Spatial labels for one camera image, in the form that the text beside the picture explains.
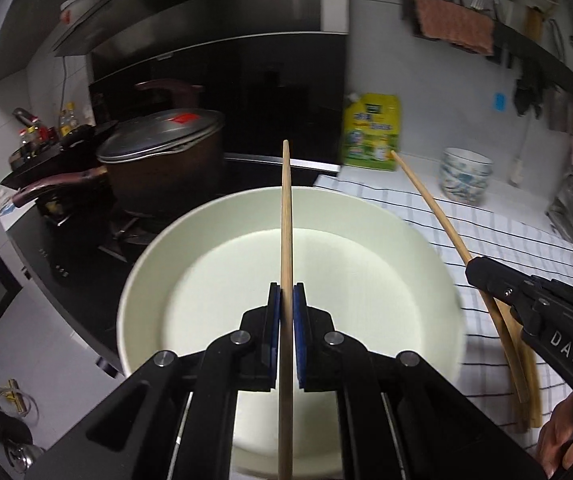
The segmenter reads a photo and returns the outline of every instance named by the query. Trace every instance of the brown towel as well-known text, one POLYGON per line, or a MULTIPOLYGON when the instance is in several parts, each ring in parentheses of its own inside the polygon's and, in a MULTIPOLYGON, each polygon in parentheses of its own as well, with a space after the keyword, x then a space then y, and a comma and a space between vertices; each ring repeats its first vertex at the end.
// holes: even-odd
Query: brown towel
POLYGON ((493 20, 444 0, 415 0, 422 34, 480 54, 493 54, 493 20))

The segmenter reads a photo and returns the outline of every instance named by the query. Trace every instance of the stainless steel range hood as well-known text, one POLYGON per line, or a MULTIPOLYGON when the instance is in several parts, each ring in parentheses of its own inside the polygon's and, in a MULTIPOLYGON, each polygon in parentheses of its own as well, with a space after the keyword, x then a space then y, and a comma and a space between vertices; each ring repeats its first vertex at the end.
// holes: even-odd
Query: stainless steel range hood
POLYGON ((93 53, 95 78, 194 44, 253 34, 348 32, 349 0, 103 0, 56 43, 93 53))

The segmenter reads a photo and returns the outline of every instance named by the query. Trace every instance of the human hand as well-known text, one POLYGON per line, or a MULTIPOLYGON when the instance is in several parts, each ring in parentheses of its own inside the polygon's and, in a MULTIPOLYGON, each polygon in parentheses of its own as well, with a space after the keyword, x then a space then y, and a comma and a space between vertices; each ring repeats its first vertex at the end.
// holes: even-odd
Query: human hand
POLYGON ((562 465, 569 469, 573 464, 573 444, 564 449, 573 436, 573 393, 560 402, 551 414, 551 419, 540 430, 535 456, 551 478, 562 465))

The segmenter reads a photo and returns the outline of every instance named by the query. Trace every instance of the ceramic bowl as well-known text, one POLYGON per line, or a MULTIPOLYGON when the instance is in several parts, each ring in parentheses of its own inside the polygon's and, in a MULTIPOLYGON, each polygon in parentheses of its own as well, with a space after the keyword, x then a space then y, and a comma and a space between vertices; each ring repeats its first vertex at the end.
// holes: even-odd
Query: ceramic bowl
POLYGON ((451 200, 470 205, 478 203, 486 191, 486 183, 484 187, 471 186, 453 177, 444 169, 440 171, 440 187, 451 200))
POLYGON ((442 163, 440 166, 442 180, 454 180, 467 184, 468 186, 482 187, 484 189, 489 186, 489 175, 479 176, 464 171, 458 170, 453 166, 442 163))
POLYGON ((447 148, 442 154, 442 162, 460 173, 488 177, 493 172, 493 161, 479 153, 447 148))
MULTIPOLYGON (((161 349, 201 351, 236 330, 246 310, 266 304, 269 284, 280 279, 280 201, 279 187, 220 198, 147 247, 120 300, 125 374, 161 349)), ((394 356, 412 349, 457 378, 463 311, 449 270, 420 232, 365 200, 312 187, 293 188, 293 225, 294 282, 305 284, 309 304, 369 350, 394 356)), ((293 375, 294 478, 341 474, 336 395, 305 393, 293 375)), ((275 478, 277 425, 277 390, 240 392, 233 468, 275 478)))

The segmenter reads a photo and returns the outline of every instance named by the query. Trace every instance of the checkered cloth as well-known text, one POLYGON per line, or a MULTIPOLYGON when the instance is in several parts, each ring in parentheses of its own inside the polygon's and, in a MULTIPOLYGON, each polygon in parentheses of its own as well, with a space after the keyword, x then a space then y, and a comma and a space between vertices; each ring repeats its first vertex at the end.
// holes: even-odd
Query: checkered cloth
MULTIPOLYGON (((380 205, 417 229, 442 258, 462 298, 467 350, 457 388, 523 448, 537 443, 538 429, 516 433, 516 413, 508 364, 478 291, 467 283, 465 265, 438 219, 418 193, 378 189, 320 176, 316 187, 343 192, 380 205)), ((552 234, 470 205, 437 199, 473 256, 490 256, 526 274, 573 286, 573 245, 552 234)), ((553 368, 536 356, 542 390, 543 421, 571 392, 553 368)))

